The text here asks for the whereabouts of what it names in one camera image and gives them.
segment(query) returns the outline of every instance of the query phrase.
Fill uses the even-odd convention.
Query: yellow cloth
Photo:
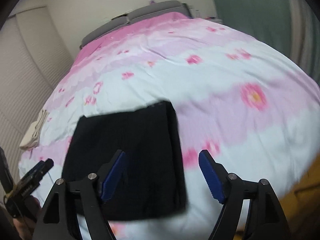
[[[41,109],[37,121],[33,122],[29,126],[26,134],[24,135],[20,143],[20,149],[28,150],[39,145],[40,132],[48,114],[47,110]]]
[[[320,205],[320,154],[300,182],[280,200],[280,204],[294,234],[308,215]]]

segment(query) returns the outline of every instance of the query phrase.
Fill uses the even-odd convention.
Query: hand
[[[39,212],[37,214],[37,216],[38,216],[41,211],[40,202],[35,197],[33,197],[33,198],[35,199],[35,201],[39,205]],[[31,219],[29,219],[27,217],[24,217],[24,219],[20,217],[20,218],[13,219],[13,224],[16,227],[18,234],[22,238],[22,240],[31,240],[32,239],[33,231],[36,228],[35,222],[33,222]]]

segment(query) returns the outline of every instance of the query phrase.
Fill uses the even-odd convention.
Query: blue gripper pad
[[[109,174],[106,176],[106,179],[102,183],[100,198],[103,202],[112,198],[116,190],[116,186],[118,185],[118,182],[126,166],[127,155],[125,154],[125,152],[122,152],[117,158],[115,164],[112,166]]]
[[[223,184],[204,152],[205,150],[199,153],[198,160],[200,169],[209,186],[213,198],[217,199],[220,204],[224,204],[226,197],[223,193]]]

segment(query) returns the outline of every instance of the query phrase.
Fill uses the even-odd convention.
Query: gray headboard
[[[110,33],[117,29],[120,29],[128,24],[133,24],[145,19],[156,17],[169,12],[180,12],[187,17],[192,18],[190,10],[188,9],[187,4],[180,3],[179,1],[164,1],[159,3],[154,3],[139,9],[136,9],[127,15],[117,17],[105,25],[99,27],[93,32],[89,33],[82,40],[80,48],[83,48],[89,42],[101,37],[104,34]]]

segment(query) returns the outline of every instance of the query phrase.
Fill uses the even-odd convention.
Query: comforter
[[[39,160],[54,167],[34,192],[44,203],[61,176],[78,119],[129,111],[158,100],[174,106],[188,194],[183,214],[111,222],[117,239],[207,239],[222,206],[198,166],[207,149],[242,179],[266,178],[280,198],[320,148],[318,85],[287,57],[244,33],[168,13],[86,45],[44,108],[40,145],[23,153],[23,176]],[[243,227],[249,202],[239,221]],[[84,239],[89,239],[79,217]]]

